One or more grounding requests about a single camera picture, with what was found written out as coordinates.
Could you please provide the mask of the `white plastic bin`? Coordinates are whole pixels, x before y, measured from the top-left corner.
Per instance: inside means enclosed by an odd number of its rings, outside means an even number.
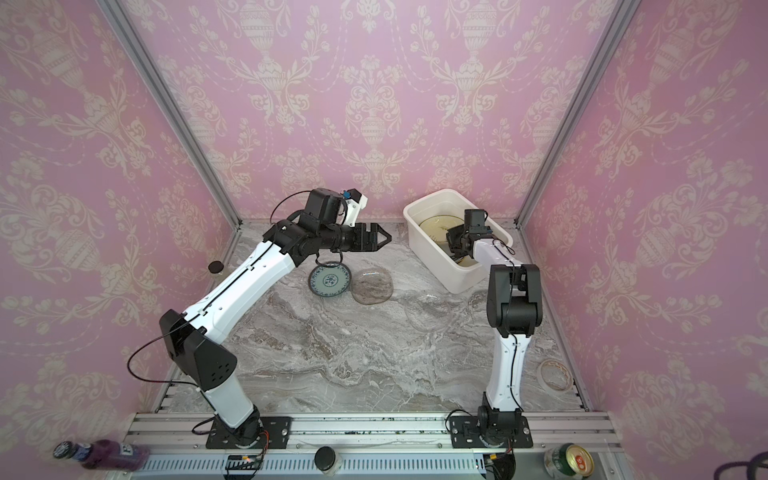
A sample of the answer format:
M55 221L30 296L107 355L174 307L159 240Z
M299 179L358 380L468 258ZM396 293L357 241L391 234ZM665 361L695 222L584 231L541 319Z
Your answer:
M485 214L481 214L480 219L491 229L493 237L479 241L480 262L472 258L472 264L467 266L453 260L421 226L423 222L438 216L452 216L464 222L465 211L469 209L477 209L477 206L455 190L442 189L408 204L403 210L411 250L452 294L462 293L486 281L493 264L521 264L511 254L512 237L495 220L486 218Z

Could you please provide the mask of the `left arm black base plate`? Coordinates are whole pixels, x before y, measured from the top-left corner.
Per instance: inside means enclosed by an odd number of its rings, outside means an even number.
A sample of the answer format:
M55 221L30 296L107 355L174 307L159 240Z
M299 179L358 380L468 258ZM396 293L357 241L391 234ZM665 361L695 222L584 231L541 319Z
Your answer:
M215 417L206 440L209 450L264 449L282 450L287 447L291 434L292 418L267 416L258 420L249 418L240 427L228 426Z

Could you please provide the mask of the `aluminium rail frame front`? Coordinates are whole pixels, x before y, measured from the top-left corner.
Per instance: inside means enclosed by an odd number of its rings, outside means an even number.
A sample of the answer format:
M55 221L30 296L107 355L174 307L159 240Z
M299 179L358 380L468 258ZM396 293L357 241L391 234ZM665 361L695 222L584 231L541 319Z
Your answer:
M137 414L125 442L150 449L137 479L545 479L544 453L565 443L593 457L595 479L629 479L620 440L609 416L600 412L526 413L530 449L456 449L444 412L291 413L282 450L209 450L211 426L195 413ZM333 447L340 470L323 475L315 452Z

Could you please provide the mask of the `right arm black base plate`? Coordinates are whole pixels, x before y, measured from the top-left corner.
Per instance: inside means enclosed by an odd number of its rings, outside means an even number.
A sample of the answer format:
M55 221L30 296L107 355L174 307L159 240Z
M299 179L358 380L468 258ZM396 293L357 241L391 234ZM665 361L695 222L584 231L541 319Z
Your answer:
M528 419L521 416L514 426L482 427L476 416L452 415L446 420L453 448L530 449L534 446Z

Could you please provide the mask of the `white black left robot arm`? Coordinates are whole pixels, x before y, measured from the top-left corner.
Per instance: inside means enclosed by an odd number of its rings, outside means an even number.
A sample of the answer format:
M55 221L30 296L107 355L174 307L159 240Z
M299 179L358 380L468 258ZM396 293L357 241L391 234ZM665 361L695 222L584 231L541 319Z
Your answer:
M356 189L309 192L303 209L270 226L250 256L205 297L183 312L167 311L159 326L167 353L212 407L214 423L239 448L258 444L264 426L224 346L241 318L280 279L323 250L375 252L391 237L357 220L367 198Z

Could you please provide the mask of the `teal blue floral plate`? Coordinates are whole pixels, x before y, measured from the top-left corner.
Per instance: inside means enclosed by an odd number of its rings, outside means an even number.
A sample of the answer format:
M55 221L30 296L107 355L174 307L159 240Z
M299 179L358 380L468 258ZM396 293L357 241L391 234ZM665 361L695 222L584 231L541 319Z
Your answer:
M324 298L342 295L352 283L351 270L344 264L316 265L308 277L310 291Z

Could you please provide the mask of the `clear glass oval plate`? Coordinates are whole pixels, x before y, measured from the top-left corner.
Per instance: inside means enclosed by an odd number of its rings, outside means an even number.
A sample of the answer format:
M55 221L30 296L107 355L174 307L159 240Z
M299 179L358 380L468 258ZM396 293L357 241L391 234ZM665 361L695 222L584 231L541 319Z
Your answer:
M356 272L351 287L354 300L362 305L384 303L394 292L392 276L383 268L368 268Z

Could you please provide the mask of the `purple drink bottle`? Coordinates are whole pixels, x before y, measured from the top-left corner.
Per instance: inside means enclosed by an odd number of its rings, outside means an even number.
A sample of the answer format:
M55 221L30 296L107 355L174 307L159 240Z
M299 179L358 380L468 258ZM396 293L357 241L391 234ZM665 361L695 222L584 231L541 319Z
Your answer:
M65 440L56 445L52 456L57 460L74 460L88 470L137 471L150 455L145 446L102 439L92 443Z

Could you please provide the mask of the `glass jar with black lid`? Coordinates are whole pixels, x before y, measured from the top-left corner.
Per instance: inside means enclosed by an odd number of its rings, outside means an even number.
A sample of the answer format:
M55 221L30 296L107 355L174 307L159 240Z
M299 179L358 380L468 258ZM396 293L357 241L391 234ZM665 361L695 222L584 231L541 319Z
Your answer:
M222 273L224 270L225 270L225 265L224 265L224 263L223 263L223 262L221 262L221 261L219 261L219 260L213 261L213 262L211 262L211 263L208 265L208 271L209 271L209 272L210 272L212 275L218 275L218 274L221 274L221 273Z

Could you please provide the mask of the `cream plate with painted willow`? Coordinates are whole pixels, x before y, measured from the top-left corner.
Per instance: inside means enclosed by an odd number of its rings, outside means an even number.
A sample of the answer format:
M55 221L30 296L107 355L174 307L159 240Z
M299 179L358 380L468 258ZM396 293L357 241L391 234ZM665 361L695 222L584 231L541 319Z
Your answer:
M427 234L427 236L457 265L468 266L467 260L464 257L455 259L450 250L447 235L451 228L462 226L463 220L459 217L451 215L438 215L425 219L419 224L419 227Z

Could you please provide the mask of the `black round knob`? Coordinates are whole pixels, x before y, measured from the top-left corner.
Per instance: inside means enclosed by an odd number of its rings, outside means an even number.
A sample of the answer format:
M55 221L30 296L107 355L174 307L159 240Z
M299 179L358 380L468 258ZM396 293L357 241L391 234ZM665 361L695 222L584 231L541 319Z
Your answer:
M322 446L315 452L314 465L323 475L335 475L342 463L341 455L331 446Z

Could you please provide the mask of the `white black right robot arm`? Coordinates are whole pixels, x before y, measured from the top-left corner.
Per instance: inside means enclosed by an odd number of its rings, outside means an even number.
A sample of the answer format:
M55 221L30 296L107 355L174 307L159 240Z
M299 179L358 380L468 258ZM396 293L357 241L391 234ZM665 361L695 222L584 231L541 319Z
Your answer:
M469 257L488 270L486 317L494 330L491 376L478 408L480 438L512 448L524 430L521 385L526 350L543 321L541 273L523 263L486 224L487 212L466 209L446 238L454 259Z

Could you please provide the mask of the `green beer can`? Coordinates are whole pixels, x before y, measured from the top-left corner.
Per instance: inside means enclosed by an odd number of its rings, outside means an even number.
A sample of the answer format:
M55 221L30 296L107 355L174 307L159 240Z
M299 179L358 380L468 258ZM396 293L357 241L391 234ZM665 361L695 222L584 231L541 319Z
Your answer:
M552 479L587 479L594 473L595 462L585 448L565 443L544 453L544 468Z

